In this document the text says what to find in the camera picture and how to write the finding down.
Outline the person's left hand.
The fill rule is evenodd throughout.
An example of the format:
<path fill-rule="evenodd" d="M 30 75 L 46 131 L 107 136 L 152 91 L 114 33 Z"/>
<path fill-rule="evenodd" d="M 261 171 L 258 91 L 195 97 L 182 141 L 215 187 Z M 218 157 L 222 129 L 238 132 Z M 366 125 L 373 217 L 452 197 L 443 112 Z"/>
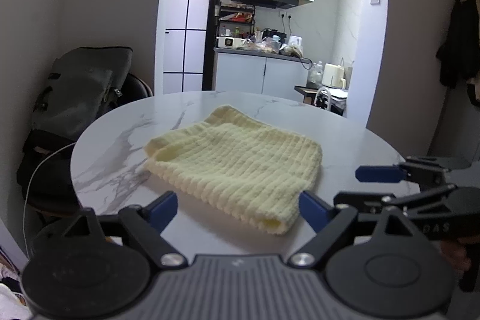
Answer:
<path fill-rule="evenodd" d="M 467 257 L 466 249 L 458 243 L 442 241 L 440 243 L 442 255 L 457 271 L 467 271 L 471 266 L 471 260 Z"/>

